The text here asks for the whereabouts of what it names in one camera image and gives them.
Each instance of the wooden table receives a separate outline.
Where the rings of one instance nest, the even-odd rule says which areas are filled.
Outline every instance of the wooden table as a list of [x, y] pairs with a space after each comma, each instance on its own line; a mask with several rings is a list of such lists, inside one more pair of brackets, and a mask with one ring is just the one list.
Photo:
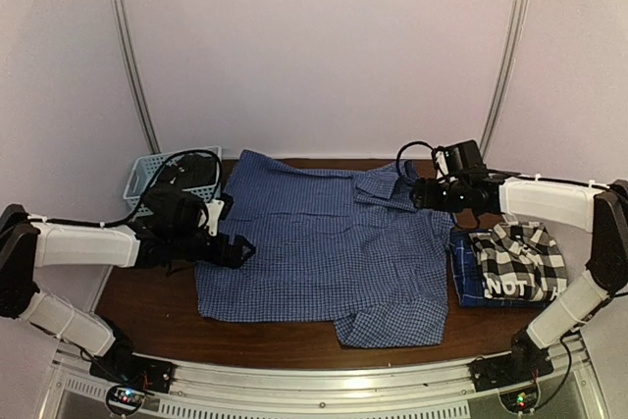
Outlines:
[[[286, 160], [300, 168], [368, 170], [380, 160]], [[226, 162], [226, 174], [233, 162]], [[431, 174], [429, 162], [419, 162]], [[482, 218], [490, 227], [499, 217]], [[461, 226], [472, 225], [470, 215]], [[332, 322], [224, 323], [198, 314], [192, 270], [165, 277], [165, 269], [114, 269], [97, 314], [112, 320], [135, 342], [137, 352], [220, 365], [260, 368], [369, 368], [413, 365], [507, 350], [510, 338], [539, 310], [461, 308], [448, 276], [449, 315], [440, 345], [359, 349], [340, 346]]]

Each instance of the white wall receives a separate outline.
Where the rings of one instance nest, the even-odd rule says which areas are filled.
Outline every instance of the white wall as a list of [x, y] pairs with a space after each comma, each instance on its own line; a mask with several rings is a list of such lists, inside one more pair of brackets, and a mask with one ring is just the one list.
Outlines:
[[[125, 213], [132, 159], [147, 152], [109, 0], [0, 0], [0, 207], [69, 218]], [[37, 281], [86, 307], [100, 268]], [[0, 418], [34, 414], [56, 342], [0, 320]]]
[[391, 158], [479, 138], [511, 0], [127, 0], [162, 148]]
[[[570, 179], [628, 178], [628, 0], [531, 0], [492, 167]], [[591, 238], [552, 227], [575, 276]], [[584, 331], [612, 417], [628, 410], [628, 299]]]

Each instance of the navy blue plaid cloth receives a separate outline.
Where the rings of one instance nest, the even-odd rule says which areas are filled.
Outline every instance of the navy blue plaid cloth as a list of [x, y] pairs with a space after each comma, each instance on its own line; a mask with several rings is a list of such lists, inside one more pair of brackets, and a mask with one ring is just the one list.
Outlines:
[[298, 170], [244, 151], [220, 231], [257, 253], [241, 269], [196, 267], [199, 311], [231, 322], [332, 320], [357, 347], [441, 342], [452, 220], [417, 211], [393, 166]]
[[526, 301], [484, 297], [484, 276], [482, 266], [478, 264], [475, 250], [469, 238], [469, 232], [452, 231], [449, 238], [449, 253], [453, 283], [460, 306], [495, 307], [495, 308], [545, 308], [544, 301]]

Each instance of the checkered fabric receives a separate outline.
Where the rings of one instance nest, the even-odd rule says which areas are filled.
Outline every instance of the checkered fabric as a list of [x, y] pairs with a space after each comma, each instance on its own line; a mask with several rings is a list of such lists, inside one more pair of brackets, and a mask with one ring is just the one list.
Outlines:
[[486, 298], [552, 301], [566, 290], [562, 255], [542, 223], [499, 223], [489, 233], [469, 236]]
[[441, 342], [452, 219], [417, 211], [393, 166], [299, 170], [244, 151], [220, 230], [257, 246], [241, 269], [196, 268], [199, 311], [232, 322], [333, 320], [340, 343]]
[[484, 276], [468, 231], [452, 231], [449, 237], [449, 258], [453, 284], [460, 306], [494, 308], [545, 308], [547, 301], [484, 297]]

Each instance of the light blue plastic basket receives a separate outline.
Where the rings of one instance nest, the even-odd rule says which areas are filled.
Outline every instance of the light blue plastic basket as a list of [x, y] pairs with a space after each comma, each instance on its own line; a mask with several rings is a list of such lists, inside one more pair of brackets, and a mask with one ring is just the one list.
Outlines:
[[[220, 146], [201, 147], [200, 149], [214, 151], [220, 159], [223, 158], [222, 148]], [[157, 169], [159, 169], [159, 166], [161, 166], [161, 164], [166, 159], [168, 159], [169, 156], [175, 154], [175, 152], [169, 152], [166, 154], [154, 154], [151, 156], [140, 157], [135, 160], [133, 168], [131, 169], [131, 175], [129, 176], [129, 180], [127, 181], [127, 186], [125, 187], [125, 193], [123, 195], [124, 200], [131, 210], [139, 201], [139, 196], [144, 191], [144, 189], [148, 185], [148, 182], [153, 177]], [[216, 189], [215, 197], [220, 196], [220, 182], [218, 182], [219, 179], [220, 176], [217, 175], [216, 182], [213, 185], [198, 186], [196, 188], [186, 188], [185, 191], [194, 193], [195, 195], [200, 196], [203, 201], [209, 203], [211, 201], [212, 193], [216, 185], [218, 186], [218, 188]], [[152, 214], [152, 212], [144, 205], [141, 205], [141, 208], [137, 212], [137, 216], [146, 216], [150, 214]]]

